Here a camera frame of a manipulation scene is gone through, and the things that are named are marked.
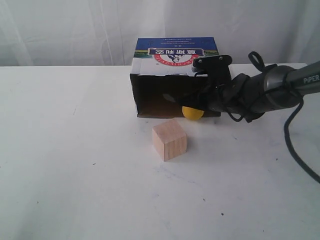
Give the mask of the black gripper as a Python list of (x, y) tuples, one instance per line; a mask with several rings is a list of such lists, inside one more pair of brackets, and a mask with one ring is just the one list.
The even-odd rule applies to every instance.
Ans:
[(165, 100), (176, 103), (181, 107), (190, 107), (197, 110), (225, 112), (238, 114), (242, 118), (251, 118), (253, 112), (250, 104), (246, 103), (242, 95), (243, 88), (250, 77), (244, 73), (231, 79), (230, 75), (218, 76), (209, 74), (201, 90), (184, 91), (172, 90), (163, 93)]

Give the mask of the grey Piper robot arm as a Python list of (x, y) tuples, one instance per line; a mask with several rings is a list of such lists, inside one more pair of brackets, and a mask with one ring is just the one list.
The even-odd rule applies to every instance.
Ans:
[(251, 122), (264, 113), (288, 109), (300, 104), (305, 95), (320, 91), (320, 63), (316, 62), (300, 69), (287, 65), (255, 64), (260, 74), (248, 76), (244, 73), (231, 77), (228, 63), (213, 66), (204, 59), (193, 64), (196, 74), (206, 74), (203, 86), (192, 93), (163, 97), (182, 107), (202, 111), (239, 115), (234, 121)]

